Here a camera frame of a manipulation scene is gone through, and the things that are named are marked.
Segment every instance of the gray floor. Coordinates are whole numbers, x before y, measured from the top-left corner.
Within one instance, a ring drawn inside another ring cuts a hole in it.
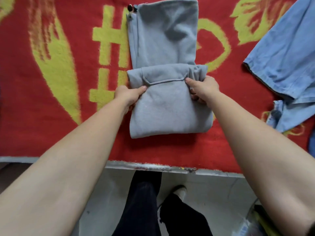
[[[103,171],[73,235],[112,234],[123,212],[133,173],[133,170]],[[256,199],[242,178],[163,173],[158,204],[178,184],[187,187],[184,202],[205,215],[214,236],[230,236],[237,230]],[[168,235],[163,224],[160,228],[162,235]]]

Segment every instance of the black sleeve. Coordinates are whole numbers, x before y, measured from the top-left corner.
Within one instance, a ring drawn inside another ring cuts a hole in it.
[[[308,234],[306,236],[315,236],[315,222],[312,224]]]

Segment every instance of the folded gray clothing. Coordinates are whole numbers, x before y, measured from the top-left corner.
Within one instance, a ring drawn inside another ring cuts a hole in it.
[[[131,138],[170,133],[207,132],[212,111],[192,101],[184,79],[203,81],[205,65],[165,64],[127,71],[132,88],[148,86],[130,120]]]
[[[135,5],[127,14],[133,70],[130,86],[147,85],[132,112],[130,135],[208,131],[213,114],[190,98],[186,77],[203,81],[207,66],[195,65],[198,2],[166,0]]]

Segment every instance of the red rug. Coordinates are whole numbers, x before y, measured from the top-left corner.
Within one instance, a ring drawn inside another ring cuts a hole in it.
[[[0,0],[0,156],[40,156],[113,98],[131,68],[126,7],[154,1]],[[196,63],[266,119],[275,96],[241,64],[296,0],[198,1]],[[205,134],[131,139],[129,119],[111,160],[240,172],[217,120]],[[306,148],[312,128],[308,120],[285,135]]]

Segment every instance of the leg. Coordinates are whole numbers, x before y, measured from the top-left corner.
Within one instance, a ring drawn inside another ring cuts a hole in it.
[[[181,198],[186,194],[183,190],[186,188],[180,186],[174,193],[169,194],[159,209],[160,221],[165,223],[169,236],[212,236],[206,218],[182,202]]]
[[[157,195],[161,177],[161,172],[135,172],[123,215],[112,236],[161,236],[157,220]]]

